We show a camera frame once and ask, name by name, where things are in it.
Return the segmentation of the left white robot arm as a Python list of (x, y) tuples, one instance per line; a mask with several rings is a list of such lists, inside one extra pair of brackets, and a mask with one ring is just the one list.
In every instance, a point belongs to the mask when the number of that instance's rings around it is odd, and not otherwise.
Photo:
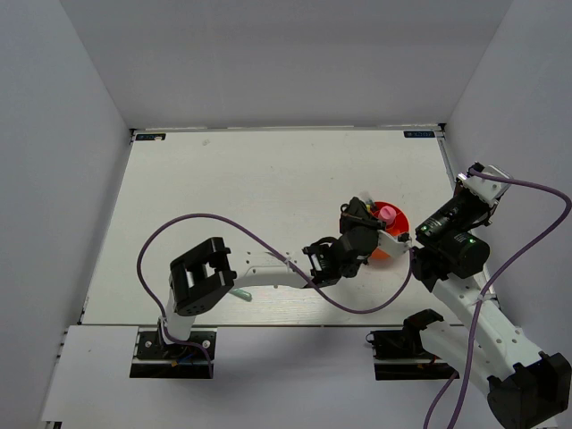
[(386, 222), (354, 197), (341, 206), (340, 236), (324, 237), (297, 252), (231, 251), (223, 238), (196, 245), (170, 263), (170, 292), (158, 346), (171, 357), (189, 346), (192, 325), (229, 292), (250, 287), (321, 289), (353, 278), (378, 247)]

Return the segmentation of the pink eraser roll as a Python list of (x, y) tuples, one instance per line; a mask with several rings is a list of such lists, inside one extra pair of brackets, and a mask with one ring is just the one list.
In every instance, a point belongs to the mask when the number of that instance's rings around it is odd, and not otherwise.
[(395, 218), (397, 216), (396, 210), (392, 206), (382, 206), (379, 210), (377, 217), (385, 222), (387, 225), (391, 225), (394, 223)]

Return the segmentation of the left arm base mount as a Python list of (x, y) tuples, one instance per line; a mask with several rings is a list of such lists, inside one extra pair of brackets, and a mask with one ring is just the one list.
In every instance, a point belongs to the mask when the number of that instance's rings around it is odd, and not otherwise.
[(130, 364), (131, 379), (208, 380), (215, 369), (216, 330), (197, 330), (189, 340), (208, 352), (211, 364), (197, 348), (166, 344), (157, 328), (139, 329)]

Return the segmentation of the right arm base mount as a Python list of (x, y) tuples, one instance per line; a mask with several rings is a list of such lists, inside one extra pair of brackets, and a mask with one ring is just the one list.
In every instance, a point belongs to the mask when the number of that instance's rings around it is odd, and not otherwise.
[(458, 379), (457, 372), (423, 348), (421, 333), (443, 322), (432, 309), (407, 317), (399, 329), (371, 331), (366, 343), (372, 347), (376, 381), (432, 381)]

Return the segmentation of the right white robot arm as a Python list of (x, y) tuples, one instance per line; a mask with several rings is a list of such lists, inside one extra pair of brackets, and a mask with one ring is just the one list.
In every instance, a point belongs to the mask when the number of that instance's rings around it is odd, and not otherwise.
[(516, 258), (507, 260), (483, 287), (473, 277), (483, 269), (490, 248), (471, 229), (488, 222), (509, 186), (521, 183), (493, 165), (482, 172), (471, 168), (458, 176), (453, 198), (415, 229), (413, 275), (468, 329), (467, 340), (457, 341), (440, 315), (426, 311), (420, 314), (424, 323), (403, 334), (410, 354), (432, 353), (462, 378), (449, 427), (458, 422), (470, 384), (486, 397), (505, 428), (533, 428), (568, 409), (569, 362), (527, 339), (489, 292)]

